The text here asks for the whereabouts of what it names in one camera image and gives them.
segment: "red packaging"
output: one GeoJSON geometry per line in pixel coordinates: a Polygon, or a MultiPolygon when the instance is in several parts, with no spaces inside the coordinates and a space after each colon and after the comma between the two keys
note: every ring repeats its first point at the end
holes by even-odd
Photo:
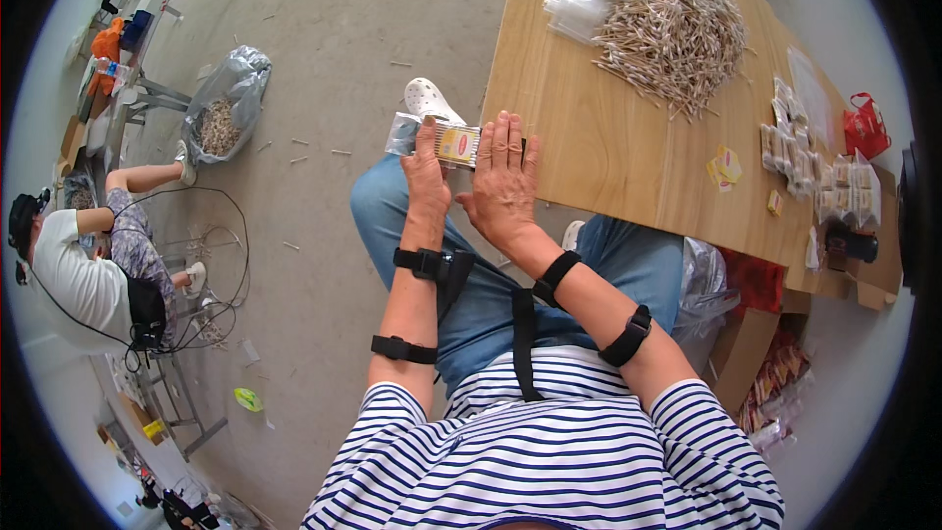
{"type": "Polygon", "coordinates": [[[851,104],[856,111],[844,112],[844,139],[847,142],[847,152],[854,153],[854,149],[866,159],[871,159],[884,151],[893,140],[887,135],[887,126],[883,123],[883,115],[873,97],[869,93],[858,93],[851,97],[851,104]],[[866,98],[862,105],[854,103],[854,99],[866,98]]]}

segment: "woman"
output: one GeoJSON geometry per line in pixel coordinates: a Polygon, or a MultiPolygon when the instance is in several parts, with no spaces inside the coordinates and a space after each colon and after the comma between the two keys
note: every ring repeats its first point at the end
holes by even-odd
{"type": "MultiPolygon", "coordinates": [[[[484,126],[473,192],[456,198],[536,279],[563,249],[533,220],[539,139],[524,155],[522,127],[507,112],[484,126]]],[[[392,262],[397,247],[472,249],[447,218],[434,128],[426,117],[415,155],[401,169],[387,157],[367,171],[350,205],[390,289],[379,335],[437,347],[437,361],[373,355],[359,419],[302,527],[778,527],[784,504],[769,468],[667,333],[679,236],[601,216],[582,227],[581,263],[553,291],[565,311],[534,308],[533,381],[544,401],[525,402],[514,374],[510,277],[476,265],[437,326],[435,283],[392,262]],[[649,333],[612,366],[642,305],[649,333]],[[436,369],[449,401],[429,423],[436,369]]]]}
{"type": "Polygon", "coordinates": [[[151,241],[147,213],[134,204],[132,193],[172,181],[196,181],[182,140],[171,164],[108,173],[105,207],[63,209],[43,217],[40,199],[20,194],[13,202],[8,242],[21,261],[17,282],[37,292],[53,320],[53,331],[86,354],[123,352],[135,339],[132,329],[140,334],[155,323],[164,324],[163,345],[172,343],[174,291],[183,289],[195,297],[206,283],[203,263],[174,275],[168,272],[151,241]],[[78,244],[81,234],[96,231],[111,234],[111,260],[98,253],[89,260],[78,244]]]}

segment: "wall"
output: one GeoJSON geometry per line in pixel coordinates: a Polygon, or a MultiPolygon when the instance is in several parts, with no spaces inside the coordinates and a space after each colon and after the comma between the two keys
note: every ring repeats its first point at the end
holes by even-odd
{"type": "MultiPolygon", "coordinates": [[[[37,193],[52,180],[53,165],[70,115],[75,111],[84,65],[63,66],[64,55],[79,29],[88,25],[101,0],[56,0],[26,69],[13,112],[3,178],[3,221],[12,198],[37,193]]],[[[140,485],[123,473],[98,439],[98,424],[113,415],[88,357],[81,356],[37,313],[35,298],[17,287],[12,254],[3,255],[4,286],[9,291],[17,335],[46,417],[79,475],[104,510],[124,528],[149,525],[154,512],[134,504],[140,485]],[[124,518],[115,508],[131,504],[124,518]]]]}
{"type": "MultiPolygon", "coordinates": [[[[768,1],[845,98],[873,95],[894,143],[876,160],[899,175],[913,128],[899,64],[870,0],[768,1]]],[[[909,291],[879,314],[815,299],[807,337],[817,384],[794,427],[797,444],[772,462],[787,528],[807,527],[854,465],[896,379],[912,308],[909,291]]]]}

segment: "white sneaker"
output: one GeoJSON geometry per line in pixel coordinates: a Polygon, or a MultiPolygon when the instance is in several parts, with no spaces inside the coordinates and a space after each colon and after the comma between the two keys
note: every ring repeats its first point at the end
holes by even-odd
{"type": "Polygon", "coordinates": [[[576,238],[578,238],[579,230],[581,230],[584,225],[586,225],[584,221],[573,221],[569,224],[565,233],[562,234],[562,242],[559,244],[563,250],[567,252],[576,250],[576,238]]]}
{"type": "Polygon", "coordinates": [[[413,79],[406,85],[406,107],[413,115],[424,118],[430,114],[433,117],[467,125],[454,109],[448,106],[448,101],[442,96],[435,84],[426,78],[413,79]]]}
{"type": "Polygon", "coordinates": [[[206,285],[206,265],[196,263],[187,268],[186,273],[189,275],[190,284],[183,286],[183,295],[187,299],[195,299],[200,296],[203,286],[206,285]]]}
{"type": "Polygon", "coordinates": [[[189,149],[185,141],[177,140],[177,155],[173,159],[183,164],[180,182],[186,186],[193,186],[196,182],[196,167],[189,161],[189,149]]]}

